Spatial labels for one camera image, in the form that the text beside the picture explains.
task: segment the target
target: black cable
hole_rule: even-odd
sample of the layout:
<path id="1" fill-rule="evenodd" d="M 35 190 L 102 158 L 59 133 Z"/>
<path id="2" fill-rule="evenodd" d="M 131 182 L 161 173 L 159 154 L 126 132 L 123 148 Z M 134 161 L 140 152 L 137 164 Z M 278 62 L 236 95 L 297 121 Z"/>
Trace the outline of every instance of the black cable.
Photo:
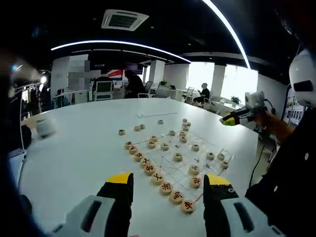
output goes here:
<path id="1" fill-rule="evenodd" d="M 264 147 L 265 147 L 265 145 L 262 147 L 262 150 L 261 150 L 260 155 L 259 155 L 259 159 L 258 159 L 258 161 L 257 161 L 257 163 L 256 163 L 256 165 L 255 165 L 255 167 L 254 167 L 253 170 L 252 170 L 252 173 L 251 173 L 251 176 L 250 176 L 250 181 L 249 181 L 249 187 L 248 187 L 248 188 L 251 187 L 251 181 L 252 181 L 252 178 L 253 178 L 253 173 L 255 172 L 255 169 L 257 168 L 257 166 L 258 166 L 258 164 L 259 164 L 259 161 L 260 161 L 260 159 L 261 159 L 261 155 L 262 155 L 262 152 L 263 152 Z"/>
<path id="2" fill-rule="evenodd" d="M 273 108 L 271 102 L 268 99 L 265 99 L 265 101 L 268 101 L 268 103 L 271 105 L 271 107 Z"/>

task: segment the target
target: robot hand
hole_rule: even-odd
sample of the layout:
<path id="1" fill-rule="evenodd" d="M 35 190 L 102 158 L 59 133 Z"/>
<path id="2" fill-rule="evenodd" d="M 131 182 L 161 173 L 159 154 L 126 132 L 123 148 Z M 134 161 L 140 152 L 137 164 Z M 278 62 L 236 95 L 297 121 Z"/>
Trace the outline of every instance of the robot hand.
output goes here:
<path id="1" fill-rule="evenodd" d="M 264 102 L 268 101 L 265 99 L 263 91 L 255 93 L 245 93 L 245 106 L 226 114 L 220 119 L 220 122 L 224 125 L 235 126 L 238 124 L 246 124 L 248 122 L 256 121 L 260 122 L 260 117 L 266 115 L 265 111 L 267 107 Z M 275 114 L 276 110 L 272 107 L 272 113 Z"/>

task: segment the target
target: person sitting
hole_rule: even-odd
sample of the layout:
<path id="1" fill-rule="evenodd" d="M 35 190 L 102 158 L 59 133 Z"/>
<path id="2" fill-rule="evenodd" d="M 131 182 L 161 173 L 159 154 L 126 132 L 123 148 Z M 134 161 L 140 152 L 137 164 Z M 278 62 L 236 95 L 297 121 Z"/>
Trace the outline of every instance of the person sitting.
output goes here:
<path id="1" fill-rule="evenodd" d="M 199 97 L 196 97 L 196 98 L 194 98 L 193 99 L 193 101 L 194 102 L 198 102 L 198 103 L 204 103 L 204 98 L 209 98 L 209 90 L 207 89 L 207 84 L 206 83 L 203 83 L 202 84 L 202 92 L 201 91 L 199 91 L 199 94 L 200 94 L 200 96 Z"/>
<path id="2" fill-rule="evenodd" d="M 125 71 L 125 76 L 128 79 L 128 86 L 125 91 L 125 99 L 138 98 L 139 93 L 145 93 L 145 87 L 139 76 L 132 71 Z"/>

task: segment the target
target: person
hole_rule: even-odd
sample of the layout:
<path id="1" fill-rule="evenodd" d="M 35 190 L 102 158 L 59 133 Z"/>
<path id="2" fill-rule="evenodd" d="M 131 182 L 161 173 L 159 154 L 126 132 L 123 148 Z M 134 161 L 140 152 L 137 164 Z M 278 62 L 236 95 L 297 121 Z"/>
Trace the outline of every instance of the person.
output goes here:
<path id="1" fill-rule="evenodd" d="M 125 71 L 125 76 L 128 79 L 128 86 L 125 89 L 125 99 L 138 98 L 139 93 L 145 93 L 145 87 L 139 76 L 132 71 Z"/>
<path id="2" fill-rule="evenodd" d="M 202 92 L 199 91 L 200 96 L 193 99 L 194 102 L 204 103 L 204 98 L 209 98 L 209 90 L 207 89 L 207 84 L 203 83 L 201 85 Z"/>
<path id="3" fill-rule="evenodd" d="M 268 216 L 269 223 L 289 236 L 307 236 L 303 232 L 309 229 L 308 221 L 314 214 L 308 190 L 316 154 L 315 62 L 304 50 L 290 65 L 290 82 L 296 99 L 308 107 L 295 129 L 267 112 L 255 118 L 255 122 L 276 136 L 281 147 L 267 174 L 245 196 Z"/>

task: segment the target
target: white pillar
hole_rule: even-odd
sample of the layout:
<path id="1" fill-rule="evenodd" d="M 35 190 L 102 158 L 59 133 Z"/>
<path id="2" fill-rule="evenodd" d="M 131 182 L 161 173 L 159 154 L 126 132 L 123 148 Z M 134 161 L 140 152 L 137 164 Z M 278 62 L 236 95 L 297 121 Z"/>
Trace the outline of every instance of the white pillar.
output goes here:
<path id="1" fill-rule="evenodd" d="M 215 65 L 214 67 L 213 82 L 211 87 L 211 91 L 213 92 L 212 96 L 221 96 L 225 68 L 225 66 L 220 65 Z"/>
<path id="2" fill-rule="evenodd" d="M 153 81 L 154 83 L 159 83 L 163 79 L 164 72 L 164 64 L 165 62 L 155 60 L 150 64 L 150 73 L 149 73 L 149 81 Z"/>
<path id="3" fill-rule="evenodd" d="M 144 73 L 143 73 L 143 83 L 145 83 L 146 74 L 147 74 L 147 67 L 144 67 Z"/>

